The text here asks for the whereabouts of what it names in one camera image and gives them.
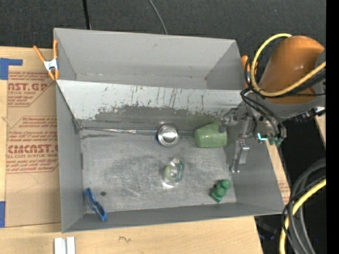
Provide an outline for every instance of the yellow cable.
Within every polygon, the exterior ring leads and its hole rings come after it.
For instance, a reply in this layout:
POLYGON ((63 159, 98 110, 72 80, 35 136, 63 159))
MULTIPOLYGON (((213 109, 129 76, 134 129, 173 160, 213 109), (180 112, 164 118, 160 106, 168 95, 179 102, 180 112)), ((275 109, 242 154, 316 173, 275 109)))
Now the yellow cable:
POLYGON ((264 90, 261 90, 257 84, 257 82, 255 81, 255 66, 258 60, 259 55, 261 54, 261 52, 263 51, 263 49, 273 40, 277 39, 277 38, 289 38, 292 35, 290 34, 286 34, 286 33, 281 33, 281 34, 276 34, 272 37, 270 37, 269 39, 267 39, 257 50, 254 59, 252 61, 251 64, 251 70, 250 70, 250 79, 251 79, 251 84, 253 85, 254 89, 256 91, 258 91, 261 95, 263 96, 267 96, 267 97, 273 97, 273 96, 279 96, 282 95, 284 93, 290 92, 291 90, 295 89, 296 87, 300 86, 302 83, 306 82, 307 80, 311 79, 314 75, 316 75, 320 70, 322 70, 323 68, 326 67, 326 61, 324 61, 322 64, 320 64, 318 67, 316 67, 314 70, 310 71, 306 76, 304 76, 303 78, 301 78, 299 81, 295 82, 293 85, 284 88, 278 92, 266 92, 264 90))
MULTIPOLYGON (((305 203, 306 200, 308 200, 312 195, 314 195, 316 192, 318 192, 321 188, 323 188, 326 185, 326 179, 323 179, 320 183, 313 186, 309 191, 307 191, 305 194, 302 195, 300 199, 294 204, 292 209, 292 214, 295 215, 295 213, 298 211, 298 209, 302 206, 303 203, 305 203)), ((288 217, 285 219, 285 227, 288 229, 289 226, 289 219, 288 217)), ((284 229, 281 230, 280 234, 280 254, 286 254, 285 252, 285 239, 286 234, 284 229)))

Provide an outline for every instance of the green soap bar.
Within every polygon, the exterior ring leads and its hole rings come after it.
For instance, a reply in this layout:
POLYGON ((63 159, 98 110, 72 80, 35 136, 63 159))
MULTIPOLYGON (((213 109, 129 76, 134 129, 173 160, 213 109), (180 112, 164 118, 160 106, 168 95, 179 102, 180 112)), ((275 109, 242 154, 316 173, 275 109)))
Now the green soap bar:
POLYGON ((199 148, 219 148, 227 145, 227 132, 219 132, 220 121, 203 126, 194 132, 195 144, 199 148))

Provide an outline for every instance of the wooden table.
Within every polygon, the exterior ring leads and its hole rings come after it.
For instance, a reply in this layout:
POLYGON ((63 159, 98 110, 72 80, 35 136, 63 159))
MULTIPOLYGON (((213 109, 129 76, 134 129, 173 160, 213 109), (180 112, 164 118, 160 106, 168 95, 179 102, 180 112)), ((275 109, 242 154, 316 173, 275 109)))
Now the wooden table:
MULTIPOLYGON (((43 51, 46 59, 51 51, 43 51)), ((0 47, 0 58, 23 58, 20 71, 36 65, 31 48, 0 47)), ((0 80, 0 201, 5 198, 7 81, 0 80)), ((275 146, 268 146, 284 201, 289 186, 275 146)), ((254 217, 61 234, 60 223, 0 229, 1 253, 53 253, 53 240, 75 236, 76 253, 263 253, 254 217)))

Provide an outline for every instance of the green object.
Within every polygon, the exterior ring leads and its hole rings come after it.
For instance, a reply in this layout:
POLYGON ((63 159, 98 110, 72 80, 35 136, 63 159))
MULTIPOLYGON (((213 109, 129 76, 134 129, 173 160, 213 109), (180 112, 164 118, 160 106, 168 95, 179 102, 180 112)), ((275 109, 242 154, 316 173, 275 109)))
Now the green object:
POLYGON ((227 145, 227 132, 219 131, 220 121, 203 126, 194 132, 195 144, 199 148, 219 148, 227 145))
POLYGON ((277 148, 280 146, 282 141, 284 141, 284 138, 282 138, 282 137, 280 137, 280 138, 269 138, 269 144, 270 145, 276 145, 277 148))
POLYGON ((212 194, 210 195, 216 202, 221 202, 223 197, 226 195, 227 191, 231 187, 230 180, 224 179, 214 188, 212 194))

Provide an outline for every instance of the orange robot part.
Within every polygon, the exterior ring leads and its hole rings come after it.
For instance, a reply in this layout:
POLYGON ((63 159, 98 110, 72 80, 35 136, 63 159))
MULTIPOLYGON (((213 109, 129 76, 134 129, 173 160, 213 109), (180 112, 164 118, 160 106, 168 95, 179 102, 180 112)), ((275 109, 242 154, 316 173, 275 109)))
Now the orange robot part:
MULTIPOLYGON (((316 40, 306 36, 292 36, 283 40, 273 51, 266 65, 259 86, 272 93, 289 87, 315 68, 324 47, 316 40)), ((300 94, 314 94, 312 87, 300 94)), ((301 104, 315 97, 266 98, 277 104, 301 104)))

